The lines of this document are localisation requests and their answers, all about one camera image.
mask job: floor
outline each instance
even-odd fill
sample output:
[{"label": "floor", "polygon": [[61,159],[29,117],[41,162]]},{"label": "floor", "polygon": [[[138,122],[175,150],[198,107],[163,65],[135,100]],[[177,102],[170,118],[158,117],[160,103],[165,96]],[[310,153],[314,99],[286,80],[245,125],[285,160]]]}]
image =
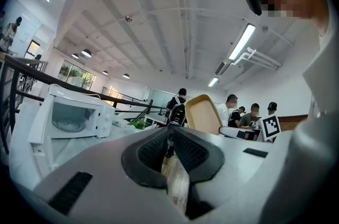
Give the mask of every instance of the floor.
[{"label": "floor", "polygon": [[189,192],[189,175],[176,155],[165,157],[162,174],[167,178],[168,196],[185,213]]}]

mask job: white ceiling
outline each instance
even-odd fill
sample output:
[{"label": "white ceiling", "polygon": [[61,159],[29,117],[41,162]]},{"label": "white ceiling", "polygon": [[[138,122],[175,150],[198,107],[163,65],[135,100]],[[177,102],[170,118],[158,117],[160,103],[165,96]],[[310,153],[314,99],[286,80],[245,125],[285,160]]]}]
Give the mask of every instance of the white ceiling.
[{"label": "white ceiling", "polygon": [[[90,49],[93,57],[80,59],[87,67],[162,70],[201,84],[210,82],[247,23],[257,27],[247,47],[280,62],[305,29],[292,19],[255,16],[245,0],[90,0],[72,18],[57,49],[68,56]],[[260,69],[249,62],[230,66],[215,88],[225,90]]]}]

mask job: beige tray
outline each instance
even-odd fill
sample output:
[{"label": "beige tray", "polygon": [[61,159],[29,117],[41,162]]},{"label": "beige tray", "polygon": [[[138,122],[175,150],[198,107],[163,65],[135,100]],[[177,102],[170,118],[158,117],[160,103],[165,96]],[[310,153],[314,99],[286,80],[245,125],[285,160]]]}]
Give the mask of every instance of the beige tray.
[{"label": "beige tray", "polygon": [[186,118],[189,128],[213,135],[218,135],[222,126],[217,108],[206,94],[186,103]]}]

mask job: black t-shirt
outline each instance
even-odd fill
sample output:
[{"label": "black t-shirt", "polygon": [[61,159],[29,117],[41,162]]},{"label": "black t-shirt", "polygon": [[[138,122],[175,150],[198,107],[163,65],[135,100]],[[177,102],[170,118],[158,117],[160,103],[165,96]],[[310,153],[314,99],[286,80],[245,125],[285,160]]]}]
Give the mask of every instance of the black t-shirt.
[{"label": "black t-shirt", "polygon": [[234,110],[228,120],[228,126],[229,127],[234,127],[238,128],[237,125],[235,124],[235,121],[238,120],[240,121],[240,113],[238,110]]},{"label": "black t-shirt", "polygon": [[[178,99],[179,99],[180,103],[186,102],[186,100],[185,100],[184,98],[178,97]],[[173,107],[174,107],[176,104],[178,104],[178,103],[176,102],[175,97],[173,97],[173,98],[170,100],[170,102],[169,102],[167,108],[172,110]]]}]

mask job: baseball cap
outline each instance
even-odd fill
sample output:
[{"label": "baseball cap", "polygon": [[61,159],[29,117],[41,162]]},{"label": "baseball cap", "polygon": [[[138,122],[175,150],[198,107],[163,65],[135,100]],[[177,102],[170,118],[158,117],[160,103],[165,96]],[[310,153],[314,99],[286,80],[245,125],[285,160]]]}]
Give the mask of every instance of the baseball cap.
[{"label": "baseball cap", "polygon": [[270,111],[275,110],[277,106],[278,105],[275,102],[270,102],[269,107],[267,108],[267,110],[270,110]]}]

